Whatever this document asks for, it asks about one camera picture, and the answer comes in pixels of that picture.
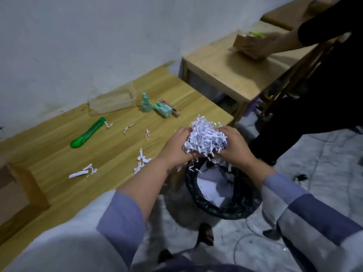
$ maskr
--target trash can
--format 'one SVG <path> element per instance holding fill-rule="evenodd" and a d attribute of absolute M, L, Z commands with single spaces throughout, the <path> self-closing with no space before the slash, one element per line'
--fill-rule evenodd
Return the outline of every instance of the trash can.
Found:
<path fill-rule="evenodd" d="M 206 163 L 207 168 L 217 166 L 221 173 L 232 173 L 234 175 L 233 196 L 229 203 L 217 207 L 204 198 L 197 184 L 197 177 L 200 173 L 198 170 L 201 169 L 204 163 Z M 209 215 L 228 220 L 247 218 L 260 206 L 262 202 L 261 195 L 245 173 L 236 167 L 232 167 L 228 172 L 228 167 L 230 165 L 226 162 L 215 164 L 207 158 L 189 161 L 185 170 L 186 186 L 197 206 Z"/>

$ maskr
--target concrete floor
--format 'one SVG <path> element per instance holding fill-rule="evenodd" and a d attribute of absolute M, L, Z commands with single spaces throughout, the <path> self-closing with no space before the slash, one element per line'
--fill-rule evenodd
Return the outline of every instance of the concrete floor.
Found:
<path fill-rule="evenodd" d="M 255 114 L 240 121 L 239 128 L 251 139 L 258 135 Z M 363 135 L 349 130 L 304 135 L 275 166 L 293 179 L 306 174 L 299 184 L 316 198 L 363 225 Z M 248 219 L 220 220 L 207 215 L 194 204 L 186 187 L 178 193 L 160 195 L 148 224 L 148 232 L 137 251 L 131 271 L 150 271 L 159 252 L 171 253 L 192 248 L 201 222 L 213 227 L 215 247 L 229 263 L 255 271 L 301 271 L 281 240 L 275 242 L 261 235 L 270 229 L 261 209 Z"/>

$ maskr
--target table leg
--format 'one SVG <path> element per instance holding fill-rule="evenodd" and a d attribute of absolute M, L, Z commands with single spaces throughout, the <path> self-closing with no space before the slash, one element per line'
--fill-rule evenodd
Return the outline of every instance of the table leg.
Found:
<path fill-rule="evenodd" d="M 234 115 L 234 118 L 232 120 L 232 122 L 230 124 L 228 124 L 231 127 L 234 127 L 236 125 L 237 122 L 239 122 L 243 116 L 243 114 L 245 113 L 247 107 L 248 107 L 249 102 L 242 102 L 237 110 L 237 112 Z"/>
<path fill-rule="evenodd" d="M 183 60 L 183 81 L 189 84 L 190 80 L 190 69 L 188 69 L 188 65 L 185 60 Z"/>

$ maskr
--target green utility knife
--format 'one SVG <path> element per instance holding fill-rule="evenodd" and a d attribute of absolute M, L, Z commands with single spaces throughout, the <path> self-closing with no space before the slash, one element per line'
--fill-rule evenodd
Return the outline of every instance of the green utility knife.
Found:
<path fill-rule="evenodd" d="M 79 138 L 76 138 L 75 140 L 72 140 L 70 142 L 70 146 L 72 148 L 79 148 L 83 145 L 84 142 L 87 141 L 87 139 L 89 139 L 91 137 L 91 135 L 94 134 L 95 131 L 97 131 L 97 129 L 99 127 L 102 126 L 103 123 L 105 123 L 106 119 L 104 117 L 101 117 L 100 119 L 98 119 L 96 121 L 95 124 L 93 124 L 91 126 L 91 128 L 88 129 L 87 132 L 85 132 L 84 134 L 82 134 Z"/>

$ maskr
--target plastic container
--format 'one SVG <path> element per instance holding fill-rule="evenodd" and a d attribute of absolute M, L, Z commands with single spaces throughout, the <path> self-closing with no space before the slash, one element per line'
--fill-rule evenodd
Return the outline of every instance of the plastic container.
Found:
<path fill-rule="evenodd" d="M 88 96 L 90 108 L 100 114 L 132 107 L 136 102 L 136 91 L 132 82 L 126 83 L 108 93 L 100 94 L 97 89 Z"/>

